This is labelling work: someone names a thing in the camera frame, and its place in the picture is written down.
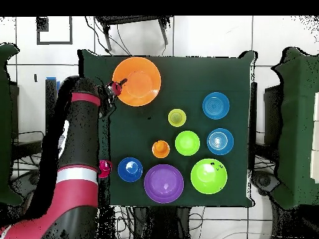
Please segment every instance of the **chair leg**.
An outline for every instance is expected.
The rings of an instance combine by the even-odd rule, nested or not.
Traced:
[[[167,40],[167,36],[166,36],[166,32],[165,32],[166,24],[163,24],[163,21],[160,18],[158,19],[158,23],[159,23],[159,27],[161,28],[164,43],[165,43],[165,45],[168,45],[168,40]]]
[[[110,43],[110,38],[108,37],[108,31],[110,30],[110,26],[102,24],[103,27],[103,32],[105,36],[105,40],[107,41],[107,49],[109,51],[112,51],[111,43]]]

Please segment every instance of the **green plate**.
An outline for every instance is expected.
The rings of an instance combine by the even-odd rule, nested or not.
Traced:
[[[180,132],[175,139],[176,150],[184,156],[194,155],[199,146],[199,137],[192,131]]]
[[[202,194],[215,194],[226,185],[226,168],[217,159],[202,159],[192,168],[191,182]]]

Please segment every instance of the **blue plate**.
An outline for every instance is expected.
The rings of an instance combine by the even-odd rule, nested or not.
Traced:
[[[143,166],[134,157],[126,157],[119,163],[117,172],[122,180],[134,182],[142,176]]]
[[[211,119],[221,119],[229,111],[229,100],[223,93],[210,93],[202,103],[202,110]]]
[[[216,155],[226,155],[234,146],[234,137],[228,130],[217,128],[209,133],[207,146]]]

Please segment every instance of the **table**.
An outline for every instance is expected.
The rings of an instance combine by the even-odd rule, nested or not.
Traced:
[[[127,56],[97,56],[79,50],[79,73],[92,78],[97,85],[108,83],[116,66]],[[181,196],[168,204],[173,206],[250,207],[247,198],[247,143],[250,97],[250,65],[254,52],[244,52],[239,58],[214,57],[146,57],[161,74],[161,90],[148,105],[132,107],[116,102],[116,110],[99,121],[99,159],[109,159],[114,165],[110,174],[111,205],[156,206],[144,191],[147,171],[157,164],[170,164],[184,177]],[[202,111],[202,101],[211,92],[219,91],[230,101],[226,117],[209,119]],[[168,123],[168,113],[180,108],[187,115],[186,123],[175,128]],[[216,128],[228,129],[234,137],[234,147],[224,156],[208,150],[206,139]],[[174,147],[178,133],[194,131],[201,140],[199,151],[193,156],[182,156]],[[165,140],[170,154],[157,159],[151,152],[153,143]],[[127,183],[117,174],[117,165],[124,157],[135,157],[143,165],[142,177]],[[204,158],[221,161],[228,173],[226,186],[218,193],[204,195],[191,184],[191,169]]]

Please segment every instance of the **pink object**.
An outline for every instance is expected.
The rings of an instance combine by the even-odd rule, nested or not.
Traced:
[[[112,171],[112,163],[110,161],[100,161],[100,170],[101,174],[98,176],[99,178],[106,178],[110,175]]]

